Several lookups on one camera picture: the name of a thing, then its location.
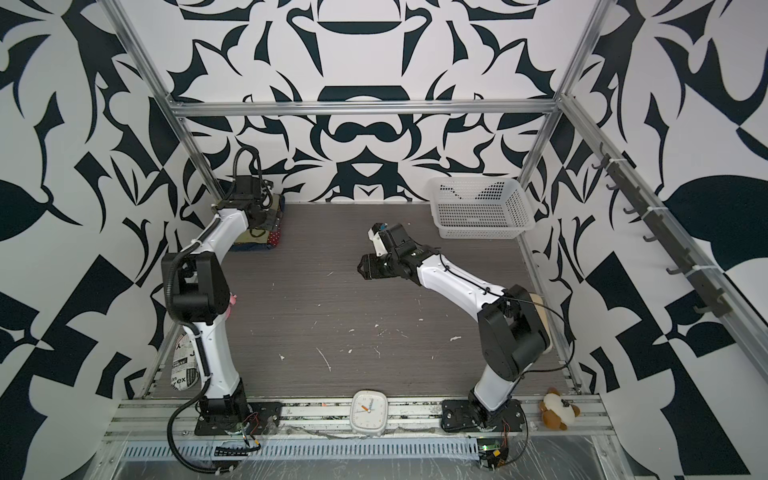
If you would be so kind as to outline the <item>olive green skirt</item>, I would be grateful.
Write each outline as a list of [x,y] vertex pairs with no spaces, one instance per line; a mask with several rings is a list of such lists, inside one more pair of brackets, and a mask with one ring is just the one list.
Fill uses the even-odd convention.
[[281,194],[273,194],[272,198],[273,198],[273,203],[270,209],[266,212],[265,222],[259,228],[250,229],[245,233],[241,234],[235,240],[235,243],[241,243],[241,242],[266,243],[269,233],[273,231],[276,227],[281,227],[281,223],[284,215],[284,209],[285,209],[285,199]]

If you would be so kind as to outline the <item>red polka dot skirt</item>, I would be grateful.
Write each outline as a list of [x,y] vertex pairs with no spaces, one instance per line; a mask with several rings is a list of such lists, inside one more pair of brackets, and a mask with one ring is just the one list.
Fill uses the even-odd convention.
[[270,249],[276,248],[280,244],[281,238],[282,238],[282,228],[276,227],[273,231],[269,233],[266,246]]

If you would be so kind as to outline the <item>blue denim skirt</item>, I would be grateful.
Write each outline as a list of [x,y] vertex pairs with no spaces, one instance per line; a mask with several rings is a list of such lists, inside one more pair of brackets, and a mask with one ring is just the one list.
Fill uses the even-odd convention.
[[264,251],[272,250],[278,246],[278,243],[259,243],[259,242],[241,242],[234,243],[230,248],[233,252],[245,252],[245,251]]

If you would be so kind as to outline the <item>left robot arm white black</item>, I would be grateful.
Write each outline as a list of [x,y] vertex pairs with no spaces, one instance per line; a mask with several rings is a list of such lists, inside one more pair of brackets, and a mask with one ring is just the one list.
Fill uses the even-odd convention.
[[202,381],[194,401],[199,412],[195,433],[200,436],[233,432],[252,416],[226,333],[235,296],[222,262],[232,247],[265,243],[277,228],[280,200],[272,187],[263,177],[258,149],[242,145],[233,160],[229,189],[213,205],[212,221],[188,246],[162,259],[165,307],[187,334]]

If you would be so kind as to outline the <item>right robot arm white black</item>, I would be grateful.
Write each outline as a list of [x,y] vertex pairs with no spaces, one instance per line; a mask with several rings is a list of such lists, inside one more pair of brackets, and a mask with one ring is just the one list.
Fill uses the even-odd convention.
[[512,412],[516,385],[552,349],[551,310],[520,285],[504,288],[461,269],[439,249],[415,241],[400,224],[376,223],[368,239],[374,251],[357,266],[364,279],[409,280],[442,295],[477,322],[486,366],[465,410],[450,408],[442,428],[488,428]]

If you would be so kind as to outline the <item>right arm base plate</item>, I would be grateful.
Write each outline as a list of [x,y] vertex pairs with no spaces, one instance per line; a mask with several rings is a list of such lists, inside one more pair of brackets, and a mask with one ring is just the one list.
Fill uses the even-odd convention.
[[487,410],[476,400],[443,400],[440,428],[458,432],[522,432],[526,421],[518,400],[508,399],[496,410]]

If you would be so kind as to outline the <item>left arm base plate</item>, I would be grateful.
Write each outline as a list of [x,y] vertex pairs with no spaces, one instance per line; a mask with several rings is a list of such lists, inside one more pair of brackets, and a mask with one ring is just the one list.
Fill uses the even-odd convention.
[[284,404],[278,401],[249,402],[244,413],[200,414],[195,426],[196,436],[267,435],[280,425]]

